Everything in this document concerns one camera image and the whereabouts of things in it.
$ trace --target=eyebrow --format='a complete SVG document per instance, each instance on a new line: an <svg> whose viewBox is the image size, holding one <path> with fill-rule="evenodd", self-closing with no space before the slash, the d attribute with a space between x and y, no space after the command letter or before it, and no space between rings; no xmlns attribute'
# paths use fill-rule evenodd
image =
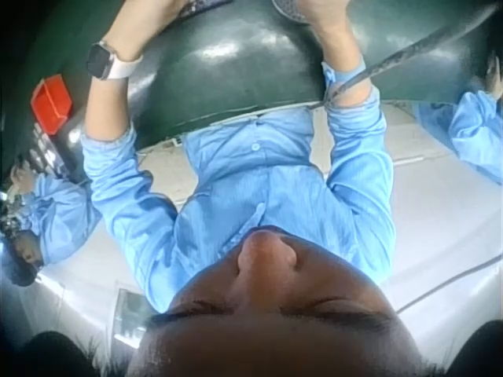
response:
<svg viewBox="0 0 503 377"><path fill-rule="evenodd" d="M146 324L147 331L155 330L164 327L168 324L173 324L180 320L185 320L194 317L225 317L232 313L223 310L212 310L208 312L185 311L173 314L158 314L151 317ZM293 319L318 320L324 324L332 324L336 326L344 326L353 328L354 330L370 331L381 333L387 331L394 321L380 313L352 313L352 312L333 312L333 313L282 313L283 317Z"/></svg>

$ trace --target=smartwatch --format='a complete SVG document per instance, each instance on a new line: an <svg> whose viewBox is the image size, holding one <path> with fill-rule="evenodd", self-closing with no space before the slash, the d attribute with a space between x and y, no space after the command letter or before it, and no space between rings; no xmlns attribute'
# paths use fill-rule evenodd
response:
<svg viewBox="0 0 503 377"><path fill-rule="evenodd" d="M87 58L87 71L100 80L125 79L143 59L141 55L135 61L121 61L116 51L105 42L94 43Z"/></svg>

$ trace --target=blue uniform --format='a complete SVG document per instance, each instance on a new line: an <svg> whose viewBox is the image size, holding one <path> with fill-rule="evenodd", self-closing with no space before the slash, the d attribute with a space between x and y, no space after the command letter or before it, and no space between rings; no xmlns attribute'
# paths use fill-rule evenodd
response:
<svg viewBox="0 0 503 377"><path fill-rule="evenodd" d="M349 74L324 65L328 85ZM106 143L83 138L93 203L119 242L152 306L167 310L195 274L217 262L252 228L276 225L339 255L376 282L390 272L395 245L393 165L384 150L379 91L354 108L327 108L336 139L325 180L310 163L312 115L297 108L188 134L185 152L199 178L180 213L150 192L138 169L136 133Z"/></svg>
<svg viewBox="0 0 503 377"><path fill-rule="evenodd" d="M501 185L503 118L491 95L466 93L458 106L417 104L414 112L419 124L461 161Z"/></svg>
<svg viewBox="0 0 503 377"><path fill-rule="evenodd" d="M72 256L89 238L101 216L83 187L40 174L18 212L22 229L39 237L44 265Z"/></svg>

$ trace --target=white watch strap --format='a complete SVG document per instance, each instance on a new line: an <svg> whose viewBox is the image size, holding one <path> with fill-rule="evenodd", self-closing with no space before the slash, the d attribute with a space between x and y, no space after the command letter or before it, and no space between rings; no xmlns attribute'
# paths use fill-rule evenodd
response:
<svg viewBox="0 0 503 377"><path fill-rule="evenodd" d="M100 44L102 44L105 48L108 48L108 50L110 50L110 48L107 47L107 45L104 42L100 42ZM125 79L131 76L142 60L143 55L141 55L135 61L121 61L117 56L117 54L114 53L112 66L110 67L110 72L108 73L106 79L108 80Z"/></svg>

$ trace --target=eye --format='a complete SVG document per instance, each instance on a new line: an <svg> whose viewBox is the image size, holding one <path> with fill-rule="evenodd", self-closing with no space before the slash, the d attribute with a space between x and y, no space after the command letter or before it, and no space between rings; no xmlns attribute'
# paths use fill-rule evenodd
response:
<svg viewBox="0 0 503 377"><path fill-rule="evenodd" d="M314 300L312 302L308 302L305 305L302 305L298 308L286 310L282 309L282 313L287 313L287 314L306 314L306 313L317 313L317 312L323 312L324 310L328 311L333 311L335 308L344 308L346 309L351 302L347 298L343 297L327 297L327 298L321 298L318 300Z"/></svg>
<svg viewBox="0 0 503 377"><path fill-rule="evenodd" d="M189 304L184 304L173 310L173 314L228 314L230 309L221 304L214 304L212 302L206 302L201 300L192 301Z"/></svg>

